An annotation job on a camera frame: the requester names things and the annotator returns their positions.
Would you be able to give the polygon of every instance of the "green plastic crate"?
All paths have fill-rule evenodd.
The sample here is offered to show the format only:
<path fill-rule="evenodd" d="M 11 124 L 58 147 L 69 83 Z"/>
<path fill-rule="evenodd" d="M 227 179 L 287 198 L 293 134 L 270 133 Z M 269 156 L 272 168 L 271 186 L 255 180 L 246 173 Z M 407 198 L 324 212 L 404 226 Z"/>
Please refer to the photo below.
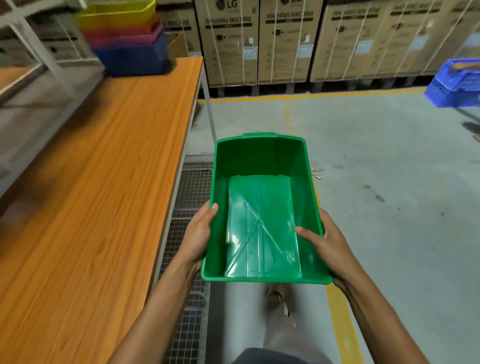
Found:
<path fill-rule="evenodd" d="M 210 206 L 218 203 L 202 278 L 328 284 L 332 277 L 302 226 L 323 236 L 305 140 L 244 134 L 215 146 Z"/>

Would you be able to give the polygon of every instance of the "yellow plastic bin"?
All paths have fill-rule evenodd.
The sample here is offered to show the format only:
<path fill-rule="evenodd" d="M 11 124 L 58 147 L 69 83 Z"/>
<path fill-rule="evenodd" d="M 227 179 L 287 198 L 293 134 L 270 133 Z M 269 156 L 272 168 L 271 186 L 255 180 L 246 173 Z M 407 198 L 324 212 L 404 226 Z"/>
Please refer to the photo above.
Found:
<path fill-rule="evenodd" d="M 96 4 L 76 16 L 83 30 L 128 28 L 149 24 L 156 17 L 156 0 Z"/>

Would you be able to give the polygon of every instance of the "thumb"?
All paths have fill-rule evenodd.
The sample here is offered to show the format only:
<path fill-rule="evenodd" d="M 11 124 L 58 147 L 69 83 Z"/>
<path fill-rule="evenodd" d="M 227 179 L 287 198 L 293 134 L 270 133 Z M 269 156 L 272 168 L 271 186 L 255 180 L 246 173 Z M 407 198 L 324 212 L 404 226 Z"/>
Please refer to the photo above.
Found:
<path fill-rule="evenodd" d="M 295 232 L 305 240 L 308 240 L 311 242 L 313 245 L 317 246 L 320 241 L 323 239 L 320 235 L 315 234 L 313 231 L 310 231 L 308 229 L 304 229 L 301 226 L 297 226 L 295 228 Z"/>
<path fill-rule="evenodd" d="M 205 212 L 204 215 L 202 216 L 202 222 L 206 223 L 207 225 L 210 225 L 210 223 L 212 222 L 217 212 L 218 212 L 218 204 L 214 203 L 212 205 L 212 208 L 207 212 Z"/>

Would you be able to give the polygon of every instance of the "metal table leg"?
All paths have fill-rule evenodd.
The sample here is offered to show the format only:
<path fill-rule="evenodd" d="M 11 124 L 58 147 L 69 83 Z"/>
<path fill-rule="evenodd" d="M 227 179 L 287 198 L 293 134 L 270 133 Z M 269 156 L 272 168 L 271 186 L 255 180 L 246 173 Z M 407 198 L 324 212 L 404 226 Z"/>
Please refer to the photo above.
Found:
<path fill-rule="evenodd" d="M 202 82 L 202 87 L 204 88 L 205 103 L 207 105 L 208 120 L 210 121 L 210 129 L 212 130 L 213 144 L 216 144 L 216 132 L 215 124 L 213 123 L 213 113 L 212 106 L 210 105 L 210 93 L 208 92 L 208 82 L 207 75 L 205 73 L 205 65 L 202 64 L 202 71 L 200 72 L 200 81 Z"/>

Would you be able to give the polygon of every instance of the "yellow floor line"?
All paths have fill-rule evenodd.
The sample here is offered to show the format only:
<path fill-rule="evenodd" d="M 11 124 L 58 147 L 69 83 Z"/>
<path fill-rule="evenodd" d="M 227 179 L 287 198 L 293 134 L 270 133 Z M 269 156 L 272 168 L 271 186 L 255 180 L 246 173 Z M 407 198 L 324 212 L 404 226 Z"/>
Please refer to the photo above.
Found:
<path fill-rule="evenodd" d="M 258 97 L 226 97 L 213 98 L 210 102 L 239 102 L 239 101 L 263 101 L 263 100 L 284 100 L 293 98 L 318 98 L 318 97 L 338 97 L 338 96 L 367 96 L 367 95 L 388 95 L 388 94 L 416 94 L 425 91 L 425 87 L 414 87 L 395 90 L 372 90 L 372 91 L 349 91 L 349 92 L 325 92 L 318 94 L 299 94 L 299 95 L 274 95 Z"/>
<path fill-rule="evenodd" d="M 313 189 L 315 190 L 318 207 L 320 207 L 315 183 L 313 184 Z M 333 283 L 327 285 L 325 290 L 327 292 L 333 329 L 335 331 L 336 342 L 342 364 L 363 364 L 360 346 L 350 318 L 348 302 L 345 295 Z"/>

